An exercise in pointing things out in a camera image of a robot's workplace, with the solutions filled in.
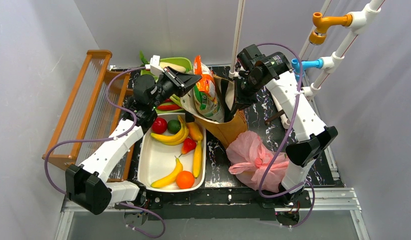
marble tabletop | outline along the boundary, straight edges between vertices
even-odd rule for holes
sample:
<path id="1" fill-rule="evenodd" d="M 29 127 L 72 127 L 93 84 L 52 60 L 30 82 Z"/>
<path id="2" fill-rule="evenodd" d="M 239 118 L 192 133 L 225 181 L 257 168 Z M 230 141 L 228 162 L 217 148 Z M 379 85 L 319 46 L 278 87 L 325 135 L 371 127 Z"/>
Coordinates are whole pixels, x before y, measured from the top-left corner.
<path id="1" fill-rule="evenodd" d="M 211 67 L 213 72 L 222 77 L 228 78 L 228 66 Z M 134 72 L 131 80 L 139 76 L 139 72 Z M 275 104 L 269 91 L 263 88 L 257 93 L 258 103 L 244 110 L 245 118 L 250 131 L 256 132 L 262 139 L 263 144 L 271 151 L 276 152 L 278 146 L 286 133 L 280 119 L 276 119 L 271 124 L 265 125 L 265 119 L 277 112 Z M 206 168 L 205 181 L 201 188 L 247 188 L 235 175 L 229 173 L 230 162 L 226 155 L 225 148 L 210 132 L 207 131 Z M 288 143 L 295 141 L 295 133 L 292 132 L 288 138 Z M 136 180 L 138 175 L 138 162 L 140 157 L 142 141 L 138 141 L 134 147 L 134 153 L 130 164 L 128 180 Z M 314 163 L 307 178 L 316 187 L 334 186 L 335 182 L 331 174 L 331 169 L 326 160 L 322 157 Z"/>

pink plastic bag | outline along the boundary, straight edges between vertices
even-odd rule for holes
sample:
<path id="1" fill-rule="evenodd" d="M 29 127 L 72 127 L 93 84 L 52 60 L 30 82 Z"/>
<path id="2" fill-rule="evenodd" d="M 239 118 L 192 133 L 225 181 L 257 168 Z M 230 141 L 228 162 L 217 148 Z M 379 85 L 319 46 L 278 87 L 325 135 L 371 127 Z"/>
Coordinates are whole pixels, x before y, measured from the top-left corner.
<path id="1" fill-rule="evenodd" d="M 226 154 L 232 163 L 229 172 L 254 190 L 259 189 L 263 174 L 275 155 L 263 145 L 262 139 L 253 131 L 241 133 L 226 149 Z M 279 192 L 278 186 L 285 176 L 288 163 L 288 156 L 281 152 L 264 179 L 263 190 Z"/>

orange pipe valve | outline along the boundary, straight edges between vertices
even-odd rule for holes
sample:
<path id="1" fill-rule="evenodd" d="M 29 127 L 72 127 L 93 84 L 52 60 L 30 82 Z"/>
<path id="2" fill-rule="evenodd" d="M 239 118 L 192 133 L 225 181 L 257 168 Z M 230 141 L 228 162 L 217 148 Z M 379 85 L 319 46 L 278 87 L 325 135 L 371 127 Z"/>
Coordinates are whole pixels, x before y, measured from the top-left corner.
<path id="1" fill-rule="evenodd" d="M 350 26 L 353 21 L 351 14 L 344 16 L 325 16 L 321 12 L 313 13 L 313 24 L 316 26 L 314 31 L 308 37 L 311 44 L 321 45 L 324 43 L 329 27 L 341 25 L 344 27 Z"/>

blue pipe valve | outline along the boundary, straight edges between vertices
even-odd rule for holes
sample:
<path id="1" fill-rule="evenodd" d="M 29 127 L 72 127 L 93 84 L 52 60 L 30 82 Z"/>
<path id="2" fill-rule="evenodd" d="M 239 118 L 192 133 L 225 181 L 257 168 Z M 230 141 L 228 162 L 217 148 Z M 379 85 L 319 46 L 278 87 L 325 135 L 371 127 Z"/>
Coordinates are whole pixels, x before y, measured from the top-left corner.
<path id="1" fill-rule="evenodd" d="M 324 65 L 324 61 L 321 58 L 319 58 L 317 60 L 314 60 L 314 61 L 301 61 L 301 63 L 302 63 L 303 77 L 304 77 L 304 71 L 306 69 L 309 69 L 309 68 L 321 69 Z M 291 65 L 294 68 L 295 79 L 297 80 L 297 83 L 298 83 L 298 81 L 300 79 L 300 74 L 299 74 L 300 63 L 298 62 L 298 60 L 296 58 L 294 58 L 294 59 L 291 60 Z"/>

wooden frame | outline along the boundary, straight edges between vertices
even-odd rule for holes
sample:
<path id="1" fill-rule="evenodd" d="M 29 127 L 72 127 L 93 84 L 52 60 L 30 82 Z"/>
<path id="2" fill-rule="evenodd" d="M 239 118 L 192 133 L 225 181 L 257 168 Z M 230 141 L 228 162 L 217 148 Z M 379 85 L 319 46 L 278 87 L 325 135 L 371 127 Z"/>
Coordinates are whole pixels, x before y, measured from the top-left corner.
<path id="1" fill-rule="evenodd" d="M 107 70 L 111 57 L 112 57 L 112 53 L 108 50 L 89 50 L 87 51 L 85 61 L 82 64 L 79 75 L 76 78 L 73 89 L 71 90 L 70 96 L 68 97 L 67 102 L 64 106 L 64 110 L 62 111 L 61 117 L 58 120 L 57 127 L 55 128 L 55 131 L 49 142 L 48 148 L 45 154 L 42 156 L 43 159 L 45 159 L 45 156 L 47 152 L 49 151 L 49 149 L 51 149 L 54 145 L 58 143 L 60 139 L 60 135 L 63 132 L 63 128 L 65 127 L 66 124 L 68 124 L 68 119 L 71 119 L 69 118 L 69 114 L 71 112 L 72 107 L 79 104 L 78 102 L 75 102 L 75 99 L 76 99 L 76 96 L 78 95 L 78 92 L 85 78 L 85 74 L 87 72 L 87 69 L 90 63 L 92 62 L 92 60 L 102 60 L 102 64 L 100 65 L 98 77 L 92 89 L 89 102 L 83 114 L 83 118 L 80 121 L 77 134 L 72 138 L 72 139 L 84 139 L 87 133 L 89 123 L 92 118 L 92 114 L 94 112 L 95 105 L 98 100 L 101 87 L 104 84 L 106 85 L 109 84 L 110 81 L 119 74 L 119 72 Z M 119 106 L 123 104 L 125 96 L 127 96 L 129 78 L 130 78 L 130 74 L 128 73 L 124 74 L 120 76 L 118 79 L 116 79 L 115 81 L 116 83 L 113 83 L 113 85 L 110 87 L 110 92 L 118 96 L 117 105 Z M 114 110 L 114 114 L 112 114 L 111 126 L 107 126 L 107 123 L 104 121 L 99 123 L 99 127 L 97 130 L 97 133 L 98 133 L 97 136 L 99 138 L 108 137 L 111 134 L 111 132 L 113 132 L 113 130 L 116 128 L 119 122 L 120 113 L 121 113 L 120 109 L 117 108 Z M 105 133 L 105 129 L 107 127 L 110 127 L 110 132 Z M 54 152 L 52 152 L 51 155 L 49 156 L 48 161 L 49 163 L 57 166 L 58 168 L 62 170 L 66 170 L 70 164 L 76 164 L 76 160 L 78 159 L 78 155 L 81 151 L 81 147 L 82 147 L 82 143 L 78 142 L 78 143 L 73 144 L 73 147 L 71 148 L 71 151 L 68 154 L 54 154 Z M 130 148 L 131 151 L 127 153 L 127 158 L 126 158 L 122 178 L 109 179 L 109 182 L 120 182 L 128 178 L 129 166 L 131 164 L 133 148 L 134 146 L 132 145 L 132 147 Z"/>

